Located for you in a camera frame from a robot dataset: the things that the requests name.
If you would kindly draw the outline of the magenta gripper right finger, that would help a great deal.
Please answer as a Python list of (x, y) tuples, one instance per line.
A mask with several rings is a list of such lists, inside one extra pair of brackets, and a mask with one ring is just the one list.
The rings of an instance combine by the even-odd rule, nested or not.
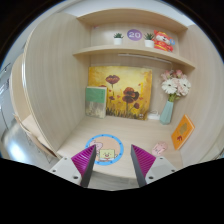
[(137, 182), (140, 187), (155, 182), (156, 180), (177, 171), (165, 157), (155, 157), (135, 145), (131, 145), (131, 158)]

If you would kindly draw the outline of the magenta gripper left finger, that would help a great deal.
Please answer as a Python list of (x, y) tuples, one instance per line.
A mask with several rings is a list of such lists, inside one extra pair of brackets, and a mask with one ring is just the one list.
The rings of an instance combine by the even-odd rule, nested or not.
[(63, 157), (49, 172), (81, 187), (87, 187), (96, 158), (96, 146), (90, 146), (73, 157)]

